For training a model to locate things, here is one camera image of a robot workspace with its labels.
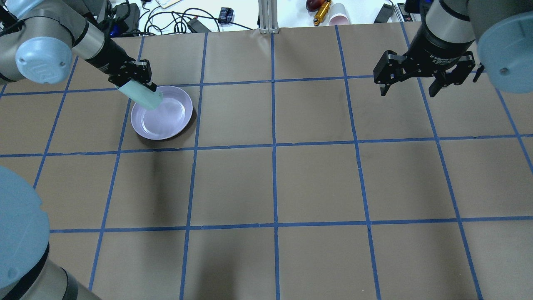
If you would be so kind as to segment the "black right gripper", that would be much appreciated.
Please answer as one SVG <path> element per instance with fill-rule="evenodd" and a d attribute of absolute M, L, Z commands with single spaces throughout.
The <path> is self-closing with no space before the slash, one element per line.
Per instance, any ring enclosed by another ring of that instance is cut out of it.
<path fill-rule="evenodd" d="M 421 25 L 406 53 L 398 55 L 386 50 L 374 67 L 374 82 L 379 93 L 386 96 L 390 87 L 413 77 L 434 77 L 429 97 L 444 87 L 461 85 L 473 70 L 475 60 L 468 42 L 451 42 L 436 36 L 427 25 Z"/>

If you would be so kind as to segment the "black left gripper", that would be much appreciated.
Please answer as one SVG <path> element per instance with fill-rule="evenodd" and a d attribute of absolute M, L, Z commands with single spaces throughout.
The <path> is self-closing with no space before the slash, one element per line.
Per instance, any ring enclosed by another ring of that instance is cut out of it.
<path fill-rule="evenodd" d="M 121 87 L 135 80 L 153 93 L 157 91 L 149 60 L 130 57 L 114 40 L 105 40 L 101 50 L 86 62 L 108 75 L 108 81 L 114 85 Z"/>

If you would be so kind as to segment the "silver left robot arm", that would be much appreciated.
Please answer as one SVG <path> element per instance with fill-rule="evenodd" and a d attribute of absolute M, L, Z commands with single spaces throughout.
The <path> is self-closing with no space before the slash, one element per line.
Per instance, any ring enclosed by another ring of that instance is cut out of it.
<path fill-rule="evenodd" d="M 130 57 L 85 13 L 70 0 L 2 0 L 1 83 L 60 83 L 76 55 L 107 74 L 129 99 L 147 110 L 157 108 L 162 94 L 149 61 Z M 50 259 L 50 224 L 41 204 L 24 178 L 1 167 L 2 300 L 97 300 Z"/>

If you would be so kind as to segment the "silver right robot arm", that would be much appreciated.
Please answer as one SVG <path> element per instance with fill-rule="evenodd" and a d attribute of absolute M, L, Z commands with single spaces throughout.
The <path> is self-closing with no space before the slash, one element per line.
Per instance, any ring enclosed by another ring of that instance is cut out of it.
<path fill-rule="evenodd" d="M 407 52 L 387 50 L 373 70 L 385 96 L 392 84 L 434 79 L 428 92 L 461 85 L 475 66 L 473 81 L 486 72 L 505 93 L 531 93 L 533 49 L 531 0 L 408 0 L 405 12 L 419 14 L 421 26 Z"/>

